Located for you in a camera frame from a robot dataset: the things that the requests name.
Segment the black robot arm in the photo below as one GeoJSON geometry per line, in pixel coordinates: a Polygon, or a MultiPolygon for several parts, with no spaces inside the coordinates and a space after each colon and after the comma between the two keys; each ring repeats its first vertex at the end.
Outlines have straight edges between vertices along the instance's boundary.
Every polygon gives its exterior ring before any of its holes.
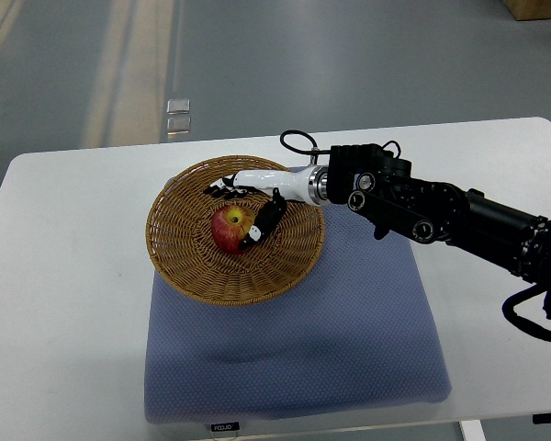
{"type": "Polygon", "coordinates": [[[380,240],[396,232],[416,243],[444,242],[529,283],[507,298],[504,318],[551,343],[551,220],[487,199],[476,189],[411,177],[411,163],[375,143],[333,145],[329,162],[288,173],[283,198],[347,206],[380,240]]]}

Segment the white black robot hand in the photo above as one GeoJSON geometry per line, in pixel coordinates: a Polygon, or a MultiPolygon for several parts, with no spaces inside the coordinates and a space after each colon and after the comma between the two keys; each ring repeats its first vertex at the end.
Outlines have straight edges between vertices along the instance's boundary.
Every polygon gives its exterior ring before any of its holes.
{"type": "Polygon", "coordinates": [[[250,230],[239,243],[246,251],[273,232],[287,211],[288,202],[322,207],[330,203],[327,195],[328,169],[311,165],[297,172],[281,170],[242,170],[211,183],[204,194],[213,198],[240,198],[261,192],[270,199],[259,209],[250,230]]]}

